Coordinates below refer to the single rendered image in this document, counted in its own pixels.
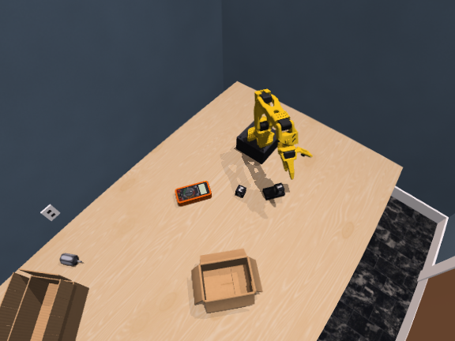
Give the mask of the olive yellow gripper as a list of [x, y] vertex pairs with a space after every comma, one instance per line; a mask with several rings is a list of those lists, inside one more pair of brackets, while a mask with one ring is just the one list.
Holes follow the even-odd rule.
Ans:
[[[303, 152], [301, 151], [303, 150]], [[297, 158], [297, 153], [301, 153], [301, 156], [312, 157], [312, 155], [305, 149], [291, 145], [283, 145], [281, 142], [278, 142], [277, 145], [278, 154], [283, 162], [284, 170], [289, 172], [291, 180], [294, 179], [294, 160]], [[288, 166], [288, 167], [287, 167]]]

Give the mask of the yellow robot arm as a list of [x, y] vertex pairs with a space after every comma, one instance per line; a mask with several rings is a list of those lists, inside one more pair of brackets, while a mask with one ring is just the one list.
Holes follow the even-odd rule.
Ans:
[[[288, 113], [283, 110], [278, 98], [272, 94], [270, 95], [270, 92], [268, 89], [254, 92], [254, 127], [248, 129], [247, 141], [250, 142], [256, 139], [259, 148], [272, 144], [275, 133], [272, 133], [270, 128], [273, 125], [274, 128], [276, 126], [276, 139], [283, 145], [294, 146], [294, 144], [299, 143], [298, 132], [295, 129], [294, 122], [290, 120]], [[270, 106], [271, 102], [275, 107]], [[266, 114], [268, 118], [261, 117], [263, 114]]]

